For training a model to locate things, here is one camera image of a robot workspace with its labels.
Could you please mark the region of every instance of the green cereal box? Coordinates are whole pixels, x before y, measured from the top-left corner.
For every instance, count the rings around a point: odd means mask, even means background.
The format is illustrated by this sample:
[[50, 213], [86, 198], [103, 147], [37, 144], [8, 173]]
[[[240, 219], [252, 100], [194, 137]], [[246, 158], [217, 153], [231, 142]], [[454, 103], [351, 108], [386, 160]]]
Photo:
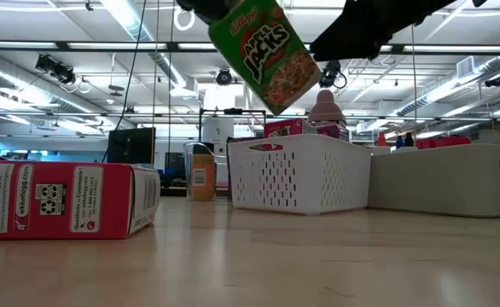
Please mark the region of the green cereal box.
[[320, 79], [320, 70], [275, 0], [245, 0], [208, 34], [248, 86], [278, 115]]

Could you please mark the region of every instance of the wooden table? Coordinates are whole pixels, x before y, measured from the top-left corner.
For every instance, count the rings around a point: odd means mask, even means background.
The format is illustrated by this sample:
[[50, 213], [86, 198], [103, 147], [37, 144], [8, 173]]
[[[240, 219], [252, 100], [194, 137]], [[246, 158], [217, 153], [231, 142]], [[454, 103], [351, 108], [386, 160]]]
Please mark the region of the wooden table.
[[0, 241], [0, 306], [500, 306], [500, 219], [161, 202], [129, 240]]

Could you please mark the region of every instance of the apple jacks logo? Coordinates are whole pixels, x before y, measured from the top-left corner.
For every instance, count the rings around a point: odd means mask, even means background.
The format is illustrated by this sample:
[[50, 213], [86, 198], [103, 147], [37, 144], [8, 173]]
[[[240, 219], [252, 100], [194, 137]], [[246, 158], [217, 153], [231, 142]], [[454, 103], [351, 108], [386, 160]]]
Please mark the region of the apple jacks logo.
[[244, 65], [252, 78], [261, 84], [265, 63], [290, 39], [290, 33], [282, 24], [273, 27], [263, 25], [252, 34], [244, 45]]

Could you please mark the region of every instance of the white storage bin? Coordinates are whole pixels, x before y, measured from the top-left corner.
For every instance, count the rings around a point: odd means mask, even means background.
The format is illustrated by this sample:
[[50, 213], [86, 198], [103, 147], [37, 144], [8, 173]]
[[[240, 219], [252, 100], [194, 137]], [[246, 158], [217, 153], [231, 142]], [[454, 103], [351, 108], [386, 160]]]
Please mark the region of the white storage bin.
[[229, 153], [235, 207], [317, 215], [368, 203], [368, 149], [297, 135], [231, 143]]
[[500, 217], [500, 146], [459, 145], [373, 156], [369, 207]]

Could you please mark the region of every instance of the barcode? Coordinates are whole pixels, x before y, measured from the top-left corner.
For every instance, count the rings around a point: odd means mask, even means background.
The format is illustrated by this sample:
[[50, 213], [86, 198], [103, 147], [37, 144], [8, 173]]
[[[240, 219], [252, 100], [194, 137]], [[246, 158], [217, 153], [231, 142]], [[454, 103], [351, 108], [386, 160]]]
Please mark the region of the barcode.
[[205, 169], [193, 170], [193, 185], [194, 186], [206, 185], [206, 170]]
[[146, 178], [146, 184], [144, 185], [144, 208], [147, 210], [155, 206], [155, 194], [157, 193], [157, 184], [155, 184], [154, 178]]

